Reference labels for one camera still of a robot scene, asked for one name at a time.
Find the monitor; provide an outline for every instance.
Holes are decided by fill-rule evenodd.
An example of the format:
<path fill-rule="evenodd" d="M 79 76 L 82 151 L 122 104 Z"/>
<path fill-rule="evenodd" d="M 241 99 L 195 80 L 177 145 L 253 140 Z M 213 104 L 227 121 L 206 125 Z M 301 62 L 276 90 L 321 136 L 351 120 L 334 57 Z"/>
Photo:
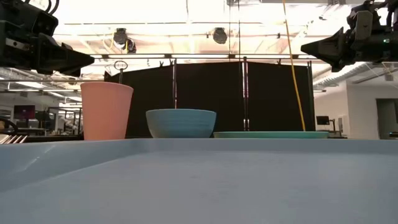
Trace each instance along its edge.
<path fill-rule="evenodd" d="M 35 105 L 15 105 L 14 119 L 34 119 Z"/>
<path fill-rule="evenodd" d="M 317 124 L 329 125 L 330 124 L 329 116 L 317 116 Z"/>

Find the wire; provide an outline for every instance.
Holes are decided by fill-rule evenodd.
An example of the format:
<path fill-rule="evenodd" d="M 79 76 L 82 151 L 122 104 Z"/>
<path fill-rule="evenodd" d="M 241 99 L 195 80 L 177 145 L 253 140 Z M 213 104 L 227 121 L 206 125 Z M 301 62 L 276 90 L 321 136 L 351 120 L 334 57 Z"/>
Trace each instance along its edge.
<path fill-rule="evenodd" d="M 113 48 L 113 39 L 111 39 L 111 47 L 108 47 L 108 46 L 105 44 L 105 38 L 102 39 L 102 44 L 104 45 L 104 47 L 105 47 L 107 50 L 112 50 L 112 48 Z"/>
<path fill-rule="evenodd" d="M 241 4 L 238 0 L 238 34 L 239 34 L 239 62 L 241 61 Z"/>
<path fill-rule="evenodd" d="M 302 124 L 302 127 L 303 127 L 303 131 L 305 131 L 305 122 L 304 122 L 303 108 L 301 107 L 300 93 L 299 93 L 299 89 L 297 88 L 296 74 L 294 72 L 294 64 L 293 64 L 292 47 L 290 46 L 289 25 L 287 24 L 287 16 L 286 16 L 286 0 L 282 0 L 282 3 L 284 5 L 285 25 L 286 25 L 286 33 L 287 33 L 287 43 L 289 45 L 290 63 L 291 63 L 291 66 L 292 66 L 292 76 L 293 76 L 293 82 L 294 82 L 294 89 L 296 91 L 298 108 L 300 110 L 301 124 Z"/>
<path fill-rule="evenodd" d="M 231 53 L 231 5 L 229 5 L 229 30 L 228 30 L 228 32 L 229 32 L 229 36 L 228 36 L 228 50 L 229 50 L 229 53 L 228 54 L 230 54 Z"/>
<path fill-rule="evenodd" d="M 384 66 L 384 68 L 387 70 L 387 72 L 388 73 L 390 73 L 390 75 L 392 75 L 392 76 L 394 76 L 394 74 L 392 74 L 391 73 L 391 71 L 386 67 L 386 65 L 384 64 L 384 62 L 382 62 L 382 64 L 383 64 L 383 66 Z M 373 74 L 375 74 L 377 77 L 381 77 L 379 74 L 377 74 L 373 69 L 371 69 L 371 67 L 369 67 L 369 65 L 367 64 L 367 63 L 365 63 L 365 65 L 367 66 L 367 68 L 368 69 L 370 69 L 370 71 L 372 71 L 373 72 Z M 391 84 L 391 83 L 387 83 L 389 86 L 392 86 L 392 87 L 394 87 L 394 88 L 396 88 L 396 89 L 398 89 L 398 87 L 396 87 L 395 85 L 393 85 L 393 84 Z"/>
<path fill-rule="evenodd" d="M 51 6 L 52 6 L 52 3 L 51 3 L 51 0 L 49 0 L 49 5 L 45 9 L 45 12 L 50 12 Z"/>
<path fill-rule="evenodd" d="M 54 8 L 50 12 L 51 15 L 57 11 L 59 4 L 60 4 L 60 0 L 55 0 Z"/>

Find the bowl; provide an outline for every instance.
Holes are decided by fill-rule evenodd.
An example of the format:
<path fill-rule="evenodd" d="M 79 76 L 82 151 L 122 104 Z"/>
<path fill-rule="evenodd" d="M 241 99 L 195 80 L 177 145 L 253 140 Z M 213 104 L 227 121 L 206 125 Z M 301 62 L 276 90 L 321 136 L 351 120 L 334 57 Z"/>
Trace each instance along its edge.
<path fill-rule="evenodd" d="M 154 138 L 208 138 L 216 123 L 216 113 L 207 110 L 150 110 L 146 116 Z"/>

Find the black partition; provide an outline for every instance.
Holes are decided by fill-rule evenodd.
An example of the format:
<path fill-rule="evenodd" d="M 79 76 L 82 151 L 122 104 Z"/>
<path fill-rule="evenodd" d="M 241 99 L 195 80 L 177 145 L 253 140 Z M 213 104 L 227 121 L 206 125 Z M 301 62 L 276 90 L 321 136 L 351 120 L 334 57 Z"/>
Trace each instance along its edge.
<path fill-rule="evenodd" d="M 119 74 L 106 74 L 105 81 L 118 83 Z M 126 137 L 149 138 L 146 111 L 174 108 L 173 66 L 124 72 L 123 84 L 134 89 Z"/>
<path fill-rule="evenodd" d="M 177 108 L 217 112 L 214 131 L 243 131 L 243 72 L 239 62 L 177 64 Z"/>
<path fill-rule="evenodd" d="M 307 131 L 315 130 L 312 73 L 295 66 Z M 290 65 L 248 62 L 250 131 L 301 131 L 299 104 Z"/>

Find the teal plate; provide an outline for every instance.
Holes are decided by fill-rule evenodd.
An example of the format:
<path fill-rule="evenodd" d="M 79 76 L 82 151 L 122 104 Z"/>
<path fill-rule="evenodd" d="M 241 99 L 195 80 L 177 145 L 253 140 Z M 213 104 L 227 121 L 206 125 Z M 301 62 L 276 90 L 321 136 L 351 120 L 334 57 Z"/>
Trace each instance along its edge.
<path fill-rule="evenodd" d="M 272 138 L 272 139 L 325 139 L 323 131 L 228 131 L 215 132 L 214 138 Z"/>

